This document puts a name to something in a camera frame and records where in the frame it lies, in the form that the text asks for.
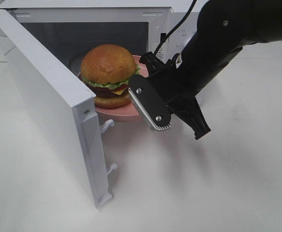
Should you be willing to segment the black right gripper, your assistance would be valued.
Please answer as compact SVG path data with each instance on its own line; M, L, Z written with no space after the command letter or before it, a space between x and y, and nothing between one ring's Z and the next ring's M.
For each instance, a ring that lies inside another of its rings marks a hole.
M148 81L162 98L168 111L176 115L194 131L195 139L200 139L211 131L207 125L194 91L185 87L179 80L175 65L164 64L152 52L143 54L140 62L148 70Z

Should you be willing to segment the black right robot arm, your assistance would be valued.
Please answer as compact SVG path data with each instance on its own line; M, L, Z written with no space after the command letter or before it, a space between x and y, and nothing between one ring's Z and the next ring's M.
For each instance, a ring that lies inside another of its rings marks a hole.
M169 129L176 115L199 139L210 129L196 95L244 46L281 40L282 0L207 1L195 34L180 53L166 63L155 52L142 55L148 77L130 81L134 103L151 129Z

